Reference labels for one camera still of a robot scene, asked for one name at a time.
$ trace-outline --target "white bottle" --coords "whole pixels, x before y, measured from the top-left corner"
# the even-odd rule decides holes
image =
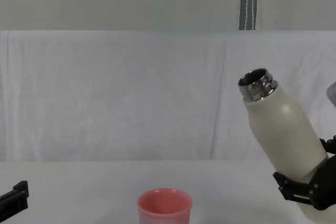
[[[256,69],[238,82],[251,130],[276,171],[308,183],[327,154],[300,104],[288,96],[266,69]],[[299,204],[316,223],[336,222],[336,206],[318,211]]]

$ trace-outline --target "metal bottle neck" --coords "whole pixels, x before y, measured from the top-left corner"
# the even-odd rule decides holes
[[[241,77],[238,86],[245,102],[255,102],[269,96],[277,88],[277,81],[266,68],[259,68]]]

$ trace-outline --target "white table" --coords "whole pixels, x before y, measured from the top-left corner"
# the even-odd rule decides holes
[[[138,196],[157,187],[193,197],[191,224],[310,223],[273,172],[268,162],[0,163],[0,193],[28,180],[29,208],[6,224],[138,223]]]

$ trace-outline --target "black clamp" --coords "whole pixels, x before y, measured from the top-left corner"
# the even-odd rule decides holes
[[[21,181],[13,190],[0,196],[0,222],[28,208],[28,182]]]
[[[326,152],[336,154],[336,136],[330,140],[320,139]],[[284,199],[325,210],[336,204],[336,155],[328,158],[317,169],[308,184],[299,183],[275,172],[273,177]]]

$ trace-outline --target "pink cup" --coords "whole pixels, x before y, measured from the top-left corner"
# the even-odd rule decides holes
[[[145,192],[138,200],[140,224],[189,224],[192,198],[176,189]]]

